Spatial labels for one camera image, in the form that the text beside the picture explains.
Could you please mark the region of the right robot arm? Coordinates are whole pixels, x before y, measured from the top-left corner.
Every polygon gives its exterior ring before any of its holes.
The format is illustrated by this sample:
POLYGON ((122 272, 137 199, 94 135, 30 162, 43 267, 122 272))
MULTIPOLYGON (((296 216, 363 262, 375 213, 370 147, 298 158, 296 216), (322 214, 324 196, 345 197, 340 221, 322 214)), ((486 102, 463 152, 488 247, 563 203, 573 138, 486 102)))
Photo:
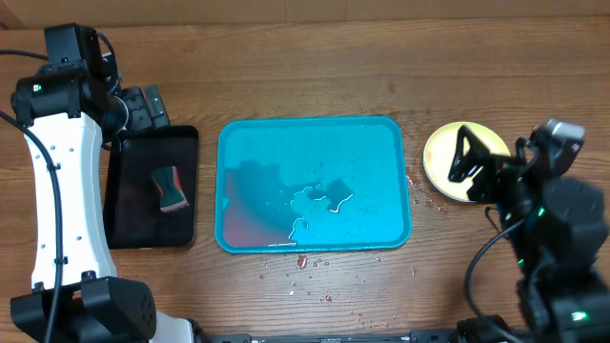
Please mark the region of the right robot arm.
POLYGON ((583 127, 550 120, 516 142, 516 153, 490 152, 467 127, 457 131, 448 178, 472 178, 467 195, 495 205, 501 229, 475 255, 465 279, 475 317, 457 323, 453 342, 606 342, 609 288, 594 263, 609 235, 601 189, 566 176, 584 142, 583 127), (518 306, 528 328, 510 329, 485 315, 472 296, 481 257, 500 239, 510 241, 522 278, 518 306))

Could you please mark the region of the yellow-green plate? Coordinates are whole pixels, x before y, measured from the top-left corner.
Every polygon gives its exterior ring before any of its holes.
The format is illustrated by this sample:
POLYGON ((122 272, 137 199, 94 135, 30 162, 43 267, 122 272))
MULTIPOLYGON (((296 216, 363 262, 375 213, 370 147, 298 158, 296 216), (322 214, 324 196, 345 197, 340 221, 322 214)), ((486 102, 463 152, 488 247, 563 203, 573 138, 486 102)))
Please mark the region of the yellow-green plate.
MULTIPOLYGON (((446 124, 432 133, 423 150, 423 168, 434 183, 451 182, 448 179, 450 165, 456 150, 458 129, 466 125, 490 150, 491 153, 509 155, 509 149, 504 141, 492 130, 473 122, 453 122, 446 124)), ((471 177, 463 182, 471 183, 471 177)))

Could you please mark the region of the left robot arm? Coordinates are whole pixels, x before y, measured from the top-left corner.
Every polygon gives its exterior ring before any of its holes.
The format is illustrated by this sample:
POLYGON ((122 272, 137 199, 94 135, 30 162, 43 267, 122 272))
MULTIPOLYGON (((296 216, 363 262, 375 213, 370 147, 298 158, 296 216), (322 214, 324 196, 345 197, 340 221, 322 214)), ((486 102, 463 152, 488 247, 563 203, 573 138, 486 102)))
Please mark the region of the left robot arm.
POLYGON ((10 302, 13 324, 38 342, 202 342, 191 319, 156 309, 149 287, 119 278, 103 232, 99 153, 104 120, 125 114, 85 69, 19 81, 10 123, 28 142, 38 248, 32 292, 10 302))

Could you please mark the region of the white plate with red stain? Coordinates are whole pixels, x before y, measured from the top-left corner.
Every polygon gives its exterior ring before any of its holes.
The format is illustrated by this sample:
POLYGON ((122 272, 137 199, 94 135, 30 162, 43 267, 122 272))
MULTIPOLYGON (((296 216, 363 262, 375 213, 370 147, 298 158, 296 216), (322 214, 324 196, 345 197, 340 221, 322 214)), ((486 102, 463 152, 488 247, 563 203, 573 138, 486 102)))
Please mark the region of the white plate with red stain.
POLYGON ((434 183, 432 182, 432 186, 444 195, 447 198, 455 200, 461 203, 471 203, 471 200, 467 194, 468 190, 471 188, 472 184, 468 182, 464 183, 434 183))

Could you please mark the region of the pink and green sponge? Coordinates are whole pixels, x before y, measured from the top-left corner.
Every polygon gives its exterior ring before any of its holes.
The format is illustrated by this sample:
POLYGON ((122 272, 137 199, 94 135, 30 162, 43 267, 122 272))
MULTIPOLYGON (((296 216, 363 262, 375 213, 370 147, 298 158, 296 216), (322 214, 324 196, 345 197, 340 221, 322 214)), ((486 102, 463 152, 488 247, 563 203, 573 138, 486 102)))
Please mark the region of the pink and green sponge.
POLYGON ((162 212, 174 212, 189 206, 176 166, 153 170, 152 180, 160 194, 159 205, 162 212))

